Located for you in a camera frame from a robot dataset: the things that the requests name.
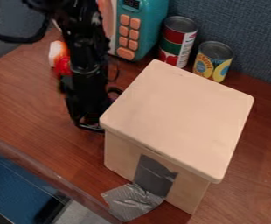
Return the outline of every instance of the tin can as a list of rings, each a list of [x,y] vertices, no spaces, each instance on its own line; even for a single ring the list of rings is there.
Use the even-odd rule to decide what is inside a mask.
[[[193,73],[221,82],[233,60],[231,48],[217,41],[206,41],[199,46]]]
[[[190,18],[167,17],[164,20],[159,59],[176,67],[185,67],[197,32],[198,26]]]

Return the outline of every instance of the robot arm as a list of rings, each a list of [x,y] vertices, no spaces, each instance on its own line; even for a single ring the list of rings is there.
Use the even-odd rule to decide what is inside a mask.
[[[54,18],[62,30],[71,58],[73,75],[69,80],[68,77],[62,80],[69,114],[79,128],[102,131],[98,125],[99,117],[111,104],[106,90],[109,40],[96,1],[23,0],[23,3],[45,15],[42,27],[29,38],[0,34],[0,40],[22,44],[37,42],[44,37],[50,19]]]

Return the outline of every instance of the gray wall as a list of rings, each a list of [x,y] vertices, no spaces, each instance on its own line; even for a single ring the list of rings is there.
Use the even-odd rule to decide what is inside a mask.
[[[22,5],[21,0],[0,0],[0,33],[27,37],[41,25],[43,16]],[[0,57],[17,47],[0,41]]]
[[[271,82],[271,0],[171,0],[170,14],[194,19],[198,43],[217,40],[236,55],[232,69]]]

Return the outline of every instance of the wooden lid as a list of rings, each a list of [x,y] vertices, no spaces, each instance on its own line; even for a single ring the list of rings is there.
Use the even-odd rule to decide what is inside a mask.
[[[153,60],[102,115],[101,126],[219,183],[254,98]]]

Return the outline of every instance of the duct tape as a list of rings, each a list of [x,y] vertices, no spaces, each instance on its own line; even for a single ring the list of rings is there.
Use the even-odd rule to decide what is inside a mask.
[[[141,155],[133,184],[101,194],[110,213],[121,221],[132,221],[161,205],[177,176],[156,160]]]

